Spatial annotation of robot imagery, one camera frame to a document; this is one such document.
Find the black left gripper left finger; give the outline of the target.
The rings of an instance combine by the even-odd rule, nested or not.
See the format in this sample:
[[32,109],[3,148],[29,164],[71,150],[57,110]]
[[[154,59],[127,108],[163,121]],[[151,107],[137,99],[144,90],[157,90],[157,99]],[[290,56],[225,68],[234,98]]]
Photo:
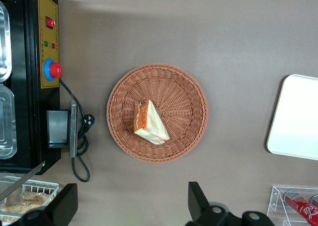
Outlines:
[[67,184],[45,208],[24,214],[13,226],[67,226],[78,210],[78,185]]

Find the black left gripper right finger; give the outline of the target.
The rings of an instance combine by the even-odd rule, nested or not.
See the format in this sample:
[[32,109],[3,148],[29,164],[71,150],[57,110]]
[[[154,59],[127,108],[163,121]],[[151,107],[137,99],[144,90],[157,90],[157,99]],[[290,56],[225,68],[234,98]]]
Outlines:
[[198,182],[188,183],[188,209],[192,220],[188,226],[272,226],[271,219],[256,211],[246,211],[241,217],[232,214],[221,203],[209,203]]

